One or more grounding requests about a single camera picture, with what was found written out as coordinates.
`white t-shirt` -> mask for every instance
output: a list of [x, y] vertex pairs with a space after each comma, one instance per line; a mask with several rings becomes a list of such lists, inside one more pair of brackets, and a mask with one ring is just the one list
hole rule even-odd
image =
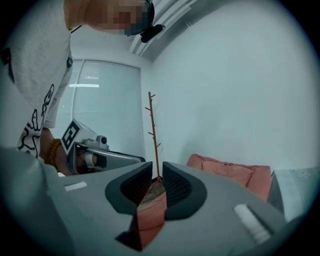
[[9, 51], [11, 80], [34, 109], [17, 148], [35, 157], [40, 154], [42, 128], [56, 125], [59, 101], [71, 78], [70, 38], [64, 0], [39, 0], [1, 50]]

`white window blind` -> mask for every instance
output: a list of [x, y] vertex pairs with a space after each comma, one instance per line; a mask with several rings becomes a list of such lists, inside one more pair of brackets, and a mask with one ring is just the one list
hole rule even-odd
[[[74, 60], [72, 64], [72, 75], [69, 84], [76, 84], [77, 78], [82, 66], [82, 60]], [[55, 138], [61, 138], [71, 121], [72, 98], [74, 88], [67, 86], [60, 99], [58, 111], [56, 114], [55, 128], [51, 129], [51, 133]]]
[[[69, 99], [76, 86], [73, 118], [106, 136], [110, 150], [144, 157], [138, 68], [86, 60], [78, 81], [70, 84], [73, 87], [64, 96]], [[63, 113], [66, 106], [60, 105]]]

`headphones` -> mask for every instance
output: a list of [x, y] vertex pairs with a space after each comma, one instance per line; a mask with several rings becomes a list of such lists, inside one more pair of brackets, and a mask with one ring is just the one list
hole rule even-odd
[[[147, 12], [142, 12], [142, 22], [139, 24], [134, 24], [135, 28], [133, 29], [124, 30], [124, 34], [128, 37], [140, 34], [141, 42], [144, 44], [149, 42], [152, 38], [164, 31], [166, 28], [162, 24], [158, 24], [155, 26], [152, 25], [152, 22], [155, 18], [155, 6], [151, 0], [145, 0], [145, 4], [147, 7]], [[78, 26], [71, 32], [71, 34], [78, 30], [80, 27], [82, 26]]]

